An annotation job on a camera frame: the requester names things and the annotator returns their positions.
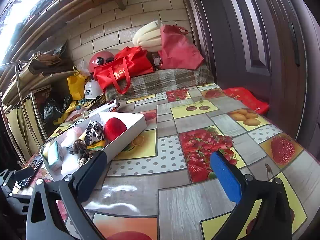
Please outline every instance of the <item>red bag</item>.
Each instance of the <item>red bag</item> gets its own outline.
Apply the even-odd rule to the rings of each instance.
[[[251,92],[245,88],[228,88],[223,92],[228,96],[241,101],[244,105],[254,110],[258,114],[265,114],[269,110],[269,104],[259,101]]]
[[[139,47],[125,47],[115,55],[115,60],[94,68],[93,78],[99,82],[105,92],[113,84],[120,94],[128,91],[131,78],[153,72],[153,67],[147,58],[147,51]],[[118,80],[127,80],[126,87],[121,90]]]
[[[185,68],[195,70],[203,61],[199,50],[189,43],[185,36],[188,31],[176,25],[163,25],[160,28],[162,50],[161,69]]]

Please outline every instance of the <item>white helmet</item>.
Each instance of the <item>white helmet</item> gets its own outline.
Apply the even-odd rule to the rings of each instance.
[[[85,99],[95,99],[103,93],[99,83],[95,80],[89,81],[84,87]]]

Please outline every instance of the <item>plaid blanket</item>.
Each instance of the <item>plaid blanket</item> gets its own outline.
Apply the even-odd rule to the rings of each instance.
[[[182,89],[197,85],[213,83],[213,75],[206,64],[200,65],[196,70],[166,69],[158,70],[151,74],[131,78],[131,86],[124,94],[119,94],[116,89],[109,86],[106,89],[107,101],[116,99],[127,101],[164,91]],[[126,86],[126,80],[119,82],[121,88]]]

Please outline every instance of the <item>fruit print tablecloth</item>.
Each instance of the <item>fruit print tablecloth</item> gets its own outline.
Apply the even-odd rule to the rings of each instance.
[[[235,207],[210,169],[217,149],[244,174],[283,180],[294,214],[293,239],[319,209],[317,161],[216,84],[136,98],[122,102],[119,111],[144,114],[147,128],[108,165],[82,204],[105,237],[211,239]],[[260,204],[238,238],[246,235]],[[70,219],[66,226],[79,238]]]

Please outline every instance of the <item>red helmet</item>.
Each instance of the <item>red helmet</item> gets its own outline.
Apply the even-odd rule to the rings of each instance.
[[[97,52],[92,56],[92,58],[89,61],[90,73],[93,73],[95,67],[114,61],[114,59],[115,55],[113,55],[111,52],[107,50]]]

